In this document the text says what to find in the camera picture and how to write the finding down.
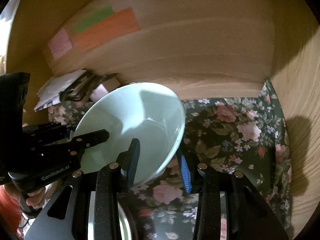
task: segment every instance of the red sleeve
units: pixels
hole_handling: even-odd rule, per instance
[[[9,228],[16,232],[21,219],[21,208],[19,203],[12,199],[0,185],[0,214],[7,222]]]

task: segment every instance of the metal screw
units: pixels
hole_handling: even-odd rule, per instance
[[[109,168],[110,169],[116,169],[116,168],[118,168],[119,167],[119,164],[118,163],[110,163],[109,164]]]
[[[243,173],[241,171],[235,171],[235,176],[237,178],[242,178],[243,177]]]
[[[72,173],[72,176],[74,177],[74,178],[78,178],[78,177],[80,177],[82,175],[82,172],[81,171],[74,171],[73,173]]]
[[[205,170],[207,167],[208,167],[208,166],[207,166],[207,164],[205,164],[205,163],[199,163],[199,164],[198,164],[198,168],[201,169],[201,170]]]

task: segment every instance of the light green bowl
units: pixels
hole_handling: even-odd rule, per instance
[[[185,112],[178,96],[155,83],[135,83],[104,96],[84,115],[75,136],[106,129],[105,143],[86,149],[81,170],[100,170],[128,150],[132,138],[140,140],[140,158],[134,186],[157,177],[169,163],[185,127]]]

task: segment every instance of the black cable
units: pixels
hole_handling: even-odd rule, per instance
[[[23,227],[18,227],[18,228],[24,228],[28,223],[29,223],[29,219],[27,219],[27,222],[23,225]]]

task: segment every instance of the floral fabric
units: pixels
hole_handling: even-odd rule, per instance
[[[203,98],[182,101],[183,141],[201,162],[217,171],[242,171],[284,226],[291,221],[291,160],[285,120],[269,80],[258,98]],[[49,108],[50,121],[75,124],[93,103],[63,102]],[[224,193],[221,238],[226,239]],[[156,179],[119,194],[135,220],[138,239],[192,239],[198,195],[185,192],[176,157]]]

